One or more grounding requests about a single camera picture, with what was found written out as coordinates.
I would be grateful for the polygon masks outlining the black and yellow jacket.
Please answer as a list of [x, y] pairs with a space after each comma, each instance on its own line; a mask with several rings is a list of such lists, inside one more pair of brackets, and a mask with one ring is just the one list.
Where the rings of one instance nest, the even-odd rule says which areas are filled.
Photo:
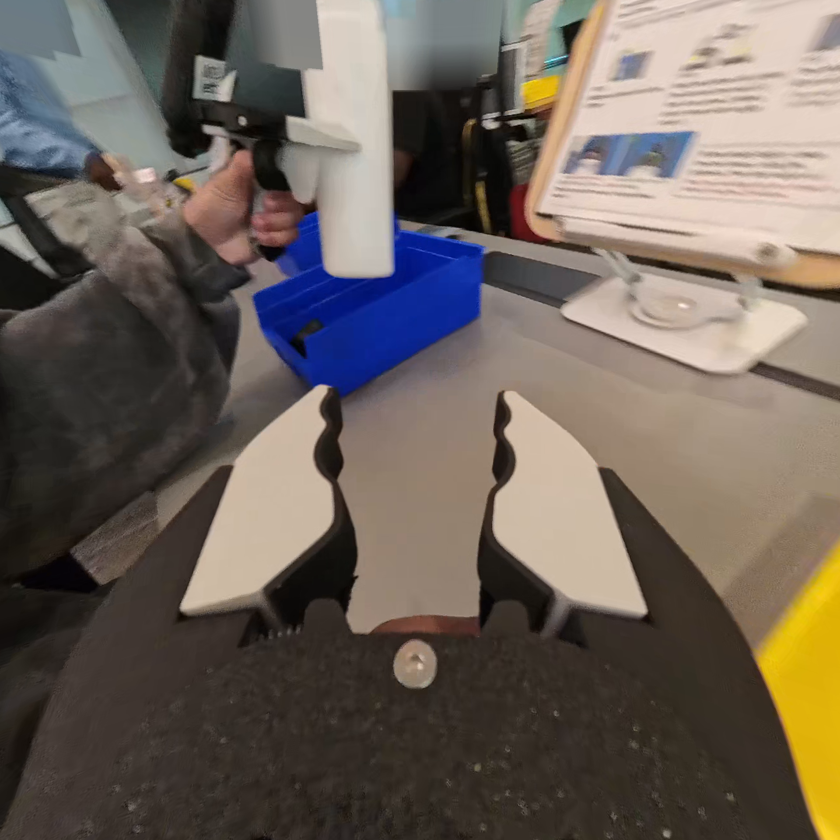
[[511, 124], [500, 105], [497, 74], [478, 79], [469, 90], [466, 120], [460, 135], [464, 203], [485, 235], [510, 238], [511, 192], [516, 185], [509, 142], [527, 139], [521, 125]]

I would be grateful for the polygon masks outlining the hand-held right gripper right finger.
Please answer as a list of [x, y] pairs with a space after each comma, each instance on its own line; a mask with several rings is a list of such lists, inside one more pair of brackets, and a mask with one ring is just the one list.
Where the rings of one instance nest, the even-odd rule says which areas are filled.
[[602, 472], [585, 447], [514, 391], [497, 395], [491, 488], [479, 535], [479, 625], [515, 602], [558, 637], [570, 616], [643, 620], [648, 605]]

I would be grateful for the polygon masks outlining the person's left hand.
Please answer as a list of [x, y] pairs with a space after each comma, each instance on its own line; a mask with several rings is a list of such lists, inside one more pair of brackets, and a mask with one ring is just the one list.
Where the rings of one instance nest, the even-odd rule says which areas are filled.
[[250, 266], [263, 249], [283, 249], [297, 239], [303, 205], [289, 192], [259, 187], [251, 150], [239, 150], [184, 204], [183, 216], [223, 261]]

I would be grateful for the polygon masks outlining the red bag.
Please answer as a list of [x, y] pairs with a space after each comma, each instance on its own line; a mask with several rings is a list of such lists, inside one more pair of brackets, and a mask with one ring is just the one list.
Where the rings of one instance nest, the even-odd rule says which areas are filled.
[[534, 233], [527, 219], [525, 201], [528, 188], [528, 184], [517, 184], [509, 193], [510, 237], [523, 242], [544, 245], [549, 240]]

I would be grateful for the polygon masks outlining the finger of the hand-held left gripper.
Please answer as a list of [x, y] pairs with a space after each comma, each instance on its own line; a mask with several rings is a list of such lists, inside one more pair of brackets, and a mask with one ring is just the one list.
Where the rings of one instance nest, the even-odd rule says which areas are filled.
[[286, 136], [275, 152], [275, 166], [295, 199], [313, 205], [326, 182], [328, 164], [360, 150], [361, 143], [337, 123], [287, 117]]

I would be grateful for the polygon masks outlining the yellow storage bin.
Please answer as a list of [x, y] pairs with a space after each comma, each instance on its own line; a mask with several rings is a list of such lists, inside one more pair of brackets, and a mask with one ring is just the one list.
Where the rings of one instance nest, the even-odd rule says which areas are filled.
[[817, 834], [839, 838], [839, 544], [758, 651]]

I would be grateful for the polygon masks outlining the white stand base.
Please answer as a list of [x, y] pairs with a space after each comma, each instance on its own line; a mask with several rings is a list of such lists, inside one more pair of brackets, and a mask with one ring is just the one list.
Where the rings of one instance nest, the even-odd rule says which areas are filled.
[[808, 324], [803, 311], [756, 285], [710, 287], [656, 274], [633, 285], [618, 276], [598, 280], [560, 311], [574, 324], [714, 375], [751, 370]]

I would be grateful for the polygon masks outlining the blue storage bin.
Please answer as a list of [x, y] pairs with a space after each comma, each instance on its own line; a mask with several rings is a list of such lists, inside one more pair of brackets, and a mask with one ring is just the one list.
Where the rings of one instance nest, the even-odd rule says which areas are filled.
[[[395, 224], [395, 273], [331, 276], [322, 266], [319, 216], [301, 220], [297, 241], [276, 266], [287, 277], [258, 291], [254, 306], [269, 345], [309, 386], [346, 396], [477, 320], [485, 250]], [[289, 340], [312, 319], [323, 330], [303, 359]]]

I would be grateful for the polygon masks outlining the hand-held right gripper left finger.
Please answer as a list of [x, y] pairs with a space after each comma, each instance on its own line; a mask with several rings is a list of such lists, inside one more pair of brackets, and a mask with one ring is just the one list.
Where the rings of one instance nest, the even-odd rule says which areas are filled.
[[241, 451], [180, 614], [257, 613], [281, 633], [317, 601], [348, 612], [358, 547], [339, 484], [342, 430], [340, 394], [317, 385]]

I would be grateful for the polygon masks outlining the background yellow bin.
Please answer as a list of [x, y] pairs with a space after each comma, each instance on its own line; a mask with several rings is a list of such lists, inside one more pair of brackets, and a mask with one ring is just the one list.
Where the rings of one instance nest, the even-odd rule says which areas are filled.
[[549, 112], [562, 90], [563, 75], [538, 77], [520, 85], [521, 110], [524, 112]]

